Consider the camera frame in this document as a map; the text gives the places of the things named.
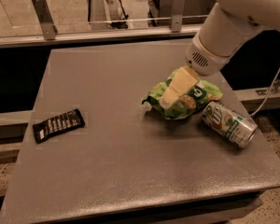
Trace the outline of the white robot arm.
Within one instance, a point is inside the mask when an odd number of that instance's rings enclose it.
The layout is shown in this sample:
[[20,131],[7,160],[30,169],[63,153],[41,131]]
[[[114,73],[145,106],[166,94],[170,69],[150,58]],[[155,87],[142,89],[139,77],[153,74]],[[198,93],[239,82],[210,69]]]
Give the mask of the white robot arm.
[[199,76],[220,71],[245,42],[265,30],[280,32],[280,0],[216,0],[186,49],[186,65],[161,97],[161,106],[170,108]]

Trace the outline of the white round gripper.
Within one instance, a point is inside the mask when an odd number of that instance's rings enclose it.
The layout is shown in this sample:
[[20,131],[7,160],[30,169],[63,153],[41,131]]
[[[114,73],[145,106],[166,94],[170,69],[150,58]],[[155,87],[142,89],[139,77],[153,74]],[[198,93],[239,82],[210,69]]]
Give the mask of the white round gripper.
[[198,83],[199,75],[212,76],[230,61],[229,57],[221,57],[209,51],[203,45],[199,33],[192,38],[186,49],[185,57],[190,67],[182,66],[175,73],[174,78],[160,98],[160,105],[164,109],[169,109],[182,95],[189,92]]

